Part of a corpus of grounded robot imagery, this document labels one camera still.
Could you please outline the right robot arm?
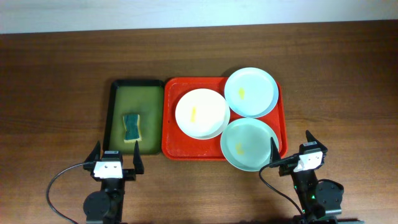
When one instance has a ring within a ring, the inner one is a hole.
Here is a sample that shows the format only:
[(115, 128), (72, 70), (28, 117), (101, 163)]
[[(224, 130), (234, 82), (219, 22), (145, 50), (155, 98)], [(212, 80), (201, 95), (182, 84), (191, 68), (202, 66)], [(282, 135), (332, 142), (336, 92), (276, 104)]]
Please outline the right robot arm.
[(292, 204), (299, 211), (290, 223), (362, 223), (358, 219), (338, 219), (342, 213), (344, 187), (330, 179), (318, 179), (315, 171), (324, 164), (328, 152), (310, 131), (305, 132), (307, 142), (299, 146), (299, 152), (281, 158), (273, 138), (271, 140), (270, 163), (266, 168), (279, 168), (279, 175), (289, 175), (294, 184), (294, 190), (299, 204)]

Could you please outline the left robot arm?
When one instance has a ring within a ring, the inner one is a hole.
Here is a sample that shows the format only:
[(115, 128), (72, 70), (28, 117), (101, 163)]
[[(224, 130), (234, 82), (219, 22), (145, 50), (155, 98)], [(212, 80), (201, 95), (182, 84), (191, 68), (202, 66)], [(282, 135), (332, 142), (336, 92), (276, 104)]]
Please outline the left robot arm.
[(144, 173), (139, 144), (134, 144), (132, 169), (123, 168), (123, 155), (119, 151), (102, 151), (97, 143), (85, 160), (84, 170), (101, 183), (101, 189), (87, 196), (83, 211), (87, 223), (114, 224), (122, 222), (125, 183), (135, 181)]

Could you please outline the white plate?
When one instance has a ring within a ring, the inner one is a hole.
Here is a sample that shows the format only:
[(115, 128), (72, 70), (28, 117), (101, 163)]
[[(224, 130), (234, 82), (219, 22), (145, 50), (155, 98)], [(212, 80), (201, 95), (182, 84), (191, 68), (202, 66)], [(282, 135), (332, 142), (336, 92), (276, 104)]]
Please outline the white plate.
[(211, 139), (221, 134), (230, 120), (230, 109), (218, 92), (199, 88), (184, 94), (175, 109), (175, 120), (184, 134)]

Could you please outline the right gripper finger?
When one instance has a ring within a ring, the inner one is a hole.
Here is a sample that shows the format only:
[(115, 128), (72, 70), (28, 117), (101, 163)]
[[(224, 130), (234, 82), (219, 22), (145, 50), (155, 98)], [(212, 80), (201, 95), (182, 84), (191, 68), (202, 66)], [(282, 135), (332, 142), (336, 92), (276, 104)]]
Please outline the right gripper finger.
[(271, 137), (270, 138), (270, 142), (271, 142), (271, 154), (270, 154), (270, 163), (276, 162), (280, 160), (280, 154), (279, 154), (279, 150), (277, 148), (277, 144), (274, 141), (274, 138)]
[(305, 135), (306, 135), (306, 138), (307, 138), (307, 142), (316, 142), (316, 144), (318, 145), (318, 147), (320, 149), (324, 149), (325, 148), (325, 146), (318, 139), (316, 139), (309, 130), (305, 131)]

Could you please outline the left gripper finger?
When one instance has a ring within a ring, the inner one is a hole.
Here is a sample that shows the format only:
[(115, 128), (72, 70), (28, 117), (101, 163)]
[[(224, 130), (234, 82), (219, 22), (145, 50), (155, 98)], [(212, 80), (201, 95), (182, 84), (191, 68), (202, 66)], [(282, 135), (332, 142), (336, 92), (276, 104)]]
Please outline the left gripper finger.
[(134, 145), (134, 157), (133, 157), (133, 164), (135, 170), (144, 170), (144, 165), (141, 159), (141, 155), (139, 152), (139, 143), (138, 141), (135, 142)]
[(90, 152), (90, 154), (88, 155), (88, 157), (85, 159), (85, 162), (94, 162), (100, 159), (100, 155), (101, 155), (101, 144), (98, 141), (95, 145), (95, 147), (93, 148), (93, 150)]

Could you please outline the light blue plate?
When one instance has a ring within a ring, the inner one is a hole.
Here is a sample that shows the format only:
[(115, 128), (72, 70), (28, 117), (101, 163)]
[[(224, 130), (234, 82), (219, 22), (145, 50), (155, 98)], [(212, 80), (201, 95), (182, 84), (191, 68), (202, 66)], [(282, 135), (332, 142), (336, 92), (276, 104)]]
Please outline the light blue plate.
[(235, 71), (227, 79), (224, 97), (236, 114), (245, 118), (260, 118), (275, 108), (279, 87), (266, 71), (246, 67)]

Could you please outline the light green plate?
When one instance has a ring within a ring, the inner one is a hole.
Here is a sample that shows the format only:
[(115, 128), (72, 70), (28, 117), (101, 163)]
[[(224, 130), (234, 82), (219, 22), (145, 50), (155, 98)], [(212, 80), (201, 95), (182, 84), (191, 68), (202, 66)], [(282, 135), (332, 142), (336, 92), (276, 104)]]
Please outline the light green plate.
[(232, 166), (257, 172), (270, 163), (271, 139), (279, 143), (269, 125), (254, 118), (240, 118), (229, 123), (222, 132), (221, 152)]

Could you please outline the green yellow sponge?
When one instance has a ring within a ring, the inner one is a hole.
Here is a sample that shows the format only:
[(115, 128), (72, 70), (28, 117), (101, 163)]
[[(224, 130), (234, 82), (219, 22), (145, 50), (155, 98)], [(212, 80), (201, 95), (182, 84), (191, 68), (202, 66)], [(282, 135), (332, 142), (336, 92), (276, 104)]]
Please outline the green yellow sponge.
[(142, 140), (140, 130), (140, 115), (139, 114), (125, 114), (123, 116), (123, 125), (125, 129), (124, 142), (133, 143)]

